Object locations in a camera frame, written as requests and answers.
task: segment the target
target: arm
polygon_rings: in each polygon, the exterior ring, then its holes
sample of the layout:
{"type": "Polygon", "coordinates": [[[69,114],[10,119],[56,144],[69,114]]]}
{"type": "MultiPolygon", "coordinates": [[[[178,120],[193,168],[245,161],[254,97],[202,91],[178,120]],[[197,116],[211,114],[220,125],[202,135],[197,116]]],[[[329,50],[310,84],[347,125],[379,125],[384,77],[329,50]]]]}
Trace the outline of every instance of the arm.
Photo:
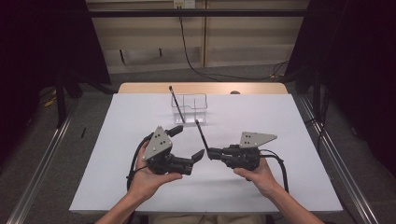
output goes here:
{"type": "Polygon", "coordinates": [[[267,160],[261,158],[260,166],[254,171],[235,168],[234,173],[250,179],[260,193],[279,209],[290,223],[323,223],[312,213],[295,201],[274,179],[267,160]]]}
{"type": "MultiPolygon", "coordinates": [[[[146,142],[139,150],[136,160],[136,170],[147,166],[147,163],[142,161],[142,157],[148,143],[149,142],[146,142]]],[[[125,222],[132,212],[144,201],[151,198],[161,185],[181,178],[181,174],[173,173],[167,175],[155,175],[149,168],[141,169],[135,173],[134,180],[132,181],[131,187],[126,195],[123,196],[120,201],[96,223],[105,224],[125,222]]]]}

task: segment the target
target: person's right hand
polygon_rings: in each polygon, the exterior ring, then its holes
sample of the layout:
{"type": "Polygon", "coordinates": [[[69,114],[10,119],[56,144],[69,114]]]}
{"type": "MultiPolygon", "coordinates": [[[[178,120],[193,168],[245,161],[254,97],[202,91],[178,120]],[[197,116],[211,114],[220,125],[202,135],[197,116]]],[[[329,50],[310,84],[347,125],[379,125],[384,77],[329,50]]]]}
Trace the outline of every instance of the person's right hand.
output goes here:
{"type": "Polygon", "coordinates": [[[254,171],[249,171],[243,168],[235,168],[233,172],[244,178],[251,180],[259,189],[264,197],[271,197],[275,189],[280,185],[276,182],[270,167],[265,158],[260,159],[260,166],[254,171]]]}

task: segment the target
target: hand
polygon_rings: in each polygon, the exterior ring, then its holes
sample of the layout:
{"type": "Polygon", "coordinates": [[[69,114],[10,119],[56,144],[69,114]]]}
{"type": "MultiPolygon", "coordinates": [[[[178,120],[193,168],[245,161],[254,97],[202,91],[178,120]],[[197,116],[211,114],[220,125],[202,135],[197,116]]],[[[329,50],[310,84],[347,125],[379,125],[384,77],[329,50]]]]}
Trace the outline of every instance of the hand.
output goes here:
{"type": "Polygon", "coordinates": [[[260,193],[267,198],[271,197],[274,190],[280,187],[280,185],[276,182],[265,158],[260,159],[260,166],[254,171],[249,171],[243,168],[235,168],[233,169],[233,172],[251,180],[259,189],[260,193]]]}
{"type": "MultiPolygon", "coordinates": [[[[149,141],[145,142],[145,144],[140,148],[136,159],[135,170],[147,166],[147,163],[142,161],[142,158],[148,144],[149,141]]],[[[148,167],[143,168],[134,174],[134,179],[127,196],[138,198],[142,203],[143,201],[151,198],[161,185],[181,179],[182,177],[183,176],[181,174],[177,173],[155,175],[148,167]]]]}

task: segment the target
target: gray carpet floor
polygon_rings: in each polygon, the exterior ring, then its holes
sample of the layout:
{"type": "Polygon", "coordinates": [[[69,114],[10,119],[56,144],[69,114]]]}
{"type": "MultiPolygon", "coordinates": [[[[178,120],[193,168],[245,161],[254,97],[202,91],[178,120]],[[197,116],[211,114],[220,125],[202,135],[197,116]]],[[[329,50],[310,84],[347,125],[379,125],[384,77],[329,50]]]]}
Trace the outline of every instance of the gray carpet floor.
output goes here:
{"type": "MultiPolygon", "coordinates": [[[[269,65],[252,65],[205,68],[200,71],[244,78],[264,78],[256,81],[276,81],[276,78],[266,78],[273,74],[273,69],[273,66],[269,65]]],[[[283,68],[278,71],[279,74],[283,72],[283,68]]],[[[213,77],[221,81],[252,81],[232,77],[213,77]]],[[[112,75],[111,79],[113,84],[108,87],[113,90],[117,90],[123,82],[214,81],[198,76],[190,69],[119,74],[112,75]]],[[[78,99],[76,113],[71,119],[64,140],[50,164],[24,223],[91,223],[99,218],[99,216],[74,214],[69,212],[68,208],[91,156],[112,96],[105,95],[86,84],[80,86],[84,90],[84,94],[78,99]]],[[[308,117],[300,101],[302,96],[295,93],[293,83],[288,83],[287,88],[301,109],[303,119],[307,120],[308,117]]],[[[71,105],[74,101],[67,98],[66,102],[67,105],[71,105]]],[[[13,150],[13,154],[3,164],[0,176],[0,223],[7,223],[13,208],[54,135],[56,124],[56,105],[49,107],[40,105],[23,138],[13,150]]],[[[378,222],[396,223],[394,214],[396,211],[395,179],[373,157],[364,139],[353,134],[347,118],[332,98],[327,113],[326,130],[331,135],[350,173],[366,196],[378,222]]],[[[314,132],[312,126],[308,127],[308,131],[316,144],[318,134],[314,132]]],[[[340,199],[358,223],[364,223],[323,147],[321,147],[320,155],[340,199]]],[[[353,223],[346,211],[317,215],[325,221],[353,223]]],[[[274,217],[276,223],[287,223],[279,214],[275,214],[274,217]]]]}

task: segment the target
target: person's left hand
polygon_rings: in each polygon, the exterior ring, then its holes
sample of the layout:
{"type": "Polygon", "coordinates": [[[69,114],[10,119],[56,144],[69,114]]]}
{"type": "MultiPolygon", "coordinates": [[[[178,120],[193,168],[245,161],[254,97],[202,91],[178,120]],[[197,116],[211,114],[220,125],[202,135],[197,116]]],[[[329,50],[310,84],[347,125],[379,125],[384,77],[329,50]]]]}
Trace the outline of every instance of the person's left hand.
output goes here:
{"type": "MultiPolygon", "coordinates": [[[[136,160],[135,170],[147,166],[147,163],[142,161],[142,158],[148,144],[149,141],[145,142],[145,144],[143,144],[143,146],[140,148],[136,160]]],[[[143,168],[134,174],[134,179],[132,181],[131,187],[129,188],[127,196],[135,197],[142,203],[151,198],[161,185],[181,179],[182,177],[183,176],[178,173],[155,175],[148,167],[143,168]]]]}

